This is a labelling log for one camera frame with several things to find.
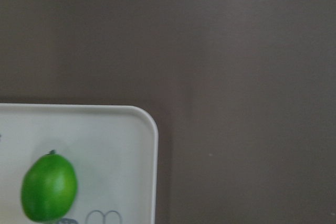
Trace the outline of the green lime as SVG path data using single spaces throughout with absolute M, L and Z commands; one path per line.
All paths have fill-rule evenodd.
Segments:
M 71 209 L 78 181 L 70 161 L 51 150 L 26 172 L 20 202 L 25 216 L 37 223 L 53 223 Z

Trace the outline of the white rabbit tray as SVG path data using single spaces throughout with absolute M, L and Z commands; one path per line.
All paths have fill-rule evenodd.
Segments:
M 154 223 L 158 128 L 126 105 L 1 104 L 1 223 L 29 223 L 23 177 L 54 150 L 74 166 L 78 192 L 65 223 Z

